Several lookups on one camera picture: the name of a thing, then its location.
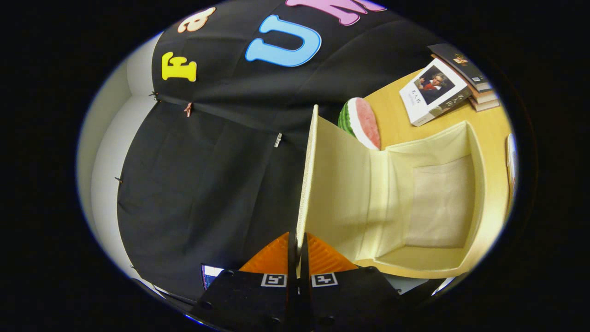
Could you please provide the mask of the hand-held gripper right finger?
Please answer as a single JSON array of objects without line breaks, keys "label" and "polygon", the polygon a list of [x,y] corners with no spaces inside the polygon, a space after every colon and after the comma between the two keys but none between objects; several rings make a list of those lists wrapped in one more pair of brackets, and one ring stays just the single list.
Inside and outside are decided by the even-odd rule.
[{"label": "hand-held gripper right finger", "polygon": [[305,233],[301,248],[303,319],[312,332],[402,332],[404,301],[373,266],[359,267]]}]

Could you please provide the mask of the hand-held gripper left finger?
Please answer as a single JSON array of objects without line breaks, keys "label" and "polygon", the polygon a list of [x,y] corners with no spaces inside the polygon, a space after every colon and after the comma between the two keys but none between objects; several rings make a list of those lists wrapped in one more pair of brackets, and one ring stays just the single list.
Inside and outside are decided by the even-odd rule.
[{"label": "hand-held gripper left finger", "polygon": [[224,269],[189,312],[221,332],[284,332],[296,237],[286,232],[239,269]]}]

